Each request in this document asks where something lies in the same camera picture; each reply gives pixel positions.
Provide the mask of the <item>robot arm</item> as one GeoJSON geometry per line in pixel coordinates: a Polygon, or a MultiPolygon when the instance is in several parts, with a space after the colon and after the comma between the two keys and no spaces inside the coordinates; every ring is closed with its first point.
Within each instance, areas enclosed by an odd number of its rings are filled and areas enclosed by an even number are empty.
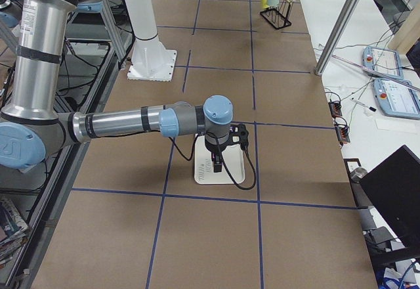
{"type": "Polygon", "coordinates": [[[74,143],[160,132],[164,137],[198,135],[216,164],[233,145],[233,106],[220,95],[203,105],[187,102],[135,110],[58,113],[53,104],[68,15],[101,0],[24,0],[10,102],[1,109],[1,165],[24,169],[74,143]]]}

